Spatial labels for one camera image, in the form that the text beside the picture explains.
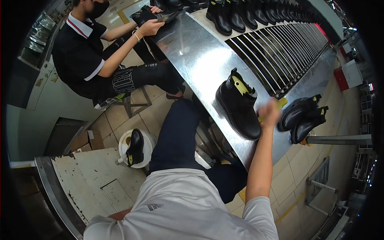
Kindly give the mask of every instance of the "wrist bracelet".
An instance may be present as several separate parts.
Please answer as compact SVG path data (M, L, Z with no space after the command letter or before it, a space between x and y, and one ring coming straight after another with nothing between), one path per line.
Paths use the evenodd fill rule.
M135 37L137 38L137 42L139 43L140 42L140 38L136 35L136 32L137 30L133 31L132 34L135 35Z

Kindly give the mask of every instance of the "white bucket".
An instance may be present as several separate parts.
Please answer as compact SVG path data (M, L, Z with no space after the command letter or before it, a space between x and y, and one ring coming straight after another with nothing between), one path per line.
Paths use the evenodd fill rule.
M128 137L131 136L132 131L133 129L126 131L120 138L120 141L119 141L120 159L118 160L119 163L124 162L125 164L128 165L126 152L130 144L127 145L126 140ZM144 160L141 163L133 164L131 166L133 168L142 168L142 167L145 167L147 164L149 164L149 161L151 160L152 151L156 146L156 141L152 134L147 133L146 131L143 131L141 129L140 129L140 132L144 138L144 146L143 146Z

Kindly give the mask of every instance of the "black polo shirt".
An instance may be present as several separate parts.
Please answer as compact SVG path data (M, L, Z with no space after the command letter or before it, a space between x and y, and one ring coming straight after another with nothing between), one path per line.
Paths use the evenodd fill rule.
M102 39L108 29L94 19L84 23L71 13L59 31L52 49L53 62L60 79L74 92L96 100L107 81L97 73L104 65Z

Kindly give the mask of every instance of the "white t-shirt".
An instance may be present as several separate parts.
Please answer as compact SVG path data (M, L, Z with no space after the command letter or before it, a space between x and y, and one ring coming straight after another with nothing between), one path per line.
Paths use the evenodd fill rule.
M217 188L197 169L151 173L123 220L95 216L84 240L278 239L267 197L251 199L243 218L228 211Z

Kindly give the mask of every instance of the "metal table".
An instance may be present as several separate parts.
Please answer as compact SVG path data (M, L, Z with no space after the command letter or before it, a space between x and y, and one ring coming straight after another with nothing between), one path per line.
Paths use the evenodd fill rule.
M258 94L254 105L257 111L258 106L265 104L270 97L259 79L223 40L184 11L180 12L176 20L162 27L152 39L199 98L245 168L249 169L256 142L247 140L235 132L223 107L217 102L215 93L236 67L243 79L250 87L254 87ZM335 58L336 53L327 49L285 96L288 103L297 98L323 94ZM275 128L273 164L277 163L290 147L290 133L278 132Z

